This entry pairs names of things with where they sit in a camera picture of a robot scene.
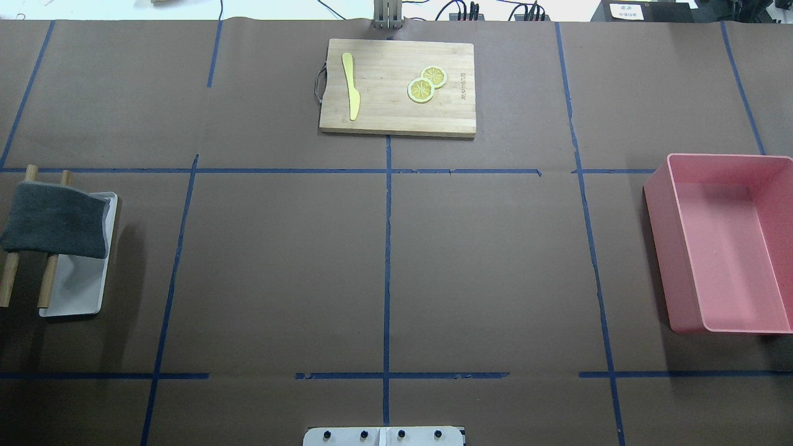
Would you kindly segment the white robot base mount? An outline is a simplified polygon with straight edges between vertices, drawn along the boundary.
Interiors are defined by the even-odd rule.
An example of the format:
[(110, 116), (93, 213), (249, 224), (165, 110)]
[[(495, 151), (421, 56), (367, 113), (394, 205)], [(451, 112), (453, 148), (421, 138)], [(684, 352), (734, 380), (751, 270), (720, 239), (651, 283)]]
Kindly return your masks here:
[(321, 427), (309, 429), (303, 445), (465, 445), (455, 426)]

